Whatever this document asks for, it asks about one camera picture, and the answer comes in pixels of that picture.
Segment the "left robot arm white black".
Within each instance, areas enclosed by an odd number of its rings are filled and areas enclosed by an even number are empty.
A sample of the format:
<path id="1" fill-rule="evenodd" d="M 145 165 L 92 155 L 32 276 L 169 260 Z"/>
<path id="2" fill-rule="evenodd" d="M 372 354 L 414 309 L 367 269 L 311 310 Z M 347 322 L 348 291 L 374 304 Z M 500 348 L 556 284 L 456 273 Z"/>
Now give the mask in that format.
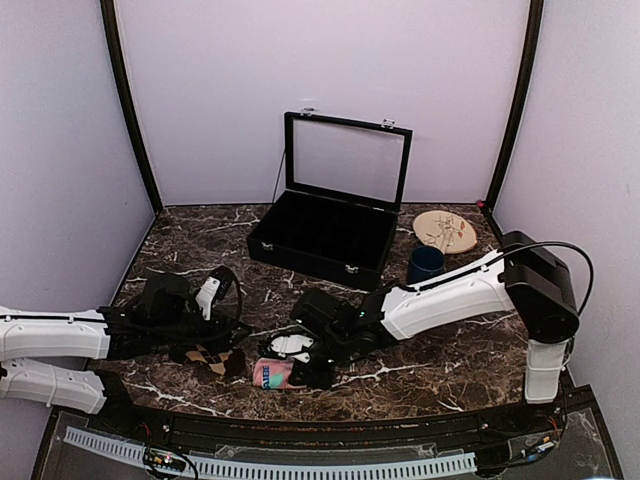
<path id="1" fill-rule="evenodd" d="M 144 324 L 120 308 L 81 312 L 29 312 L 1 309 L 1 397 L 76 409 L 103 421 L 120 436 L 141 427 L 140 412 L 124 399 L 126 389 L 108 373 L 76 371 L 42 363 L 42 358 L 77 357 L 129 360 L 206 347 L 225 353 L 252 332 L 225 315 L 205 320 L 195 312 L 175 320 Z"/>

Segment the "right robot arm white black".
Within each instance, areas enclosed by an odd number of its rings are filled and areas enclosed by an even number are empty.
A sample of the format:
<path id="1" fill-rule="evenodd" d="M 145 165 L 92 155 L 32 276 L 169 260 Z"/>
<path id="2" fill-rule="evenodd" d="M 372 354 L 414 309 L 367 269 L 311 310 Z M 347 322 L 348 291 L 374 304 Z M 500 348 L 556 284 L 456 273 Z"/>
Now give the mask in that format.
<path id="1" fill-rule="evenodd" d="M 424 331 L 483 314 L 514 310 L 528 332 L 524 401 L 510 413 L 521 434 L 549 416 L 567 345 L 579 328 L 568 265 L 521 231 L 500 248 L 449 273 L 366 295 L 359 307 L 319 289 L 306 291 L 291 319 L 314 340 L 312 361 L 345 363 Z"/>

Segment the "pink teal patterned sock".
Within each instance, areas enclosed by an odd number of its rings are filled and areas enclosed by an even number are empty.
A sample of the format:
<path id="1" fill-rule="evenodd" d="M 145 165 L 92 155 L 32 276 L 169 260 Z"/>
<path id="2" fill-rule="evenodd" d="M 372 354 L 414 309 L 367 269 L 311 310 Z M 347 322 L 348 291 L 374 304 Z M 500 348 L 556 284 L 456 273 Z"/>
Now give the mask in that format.
<path id="1" fill-rule="evenodd" d="M 263 390 L 301 389 L 290 382 L 293 360 L 260 358 L 253 369 L 253 385 Z"/>

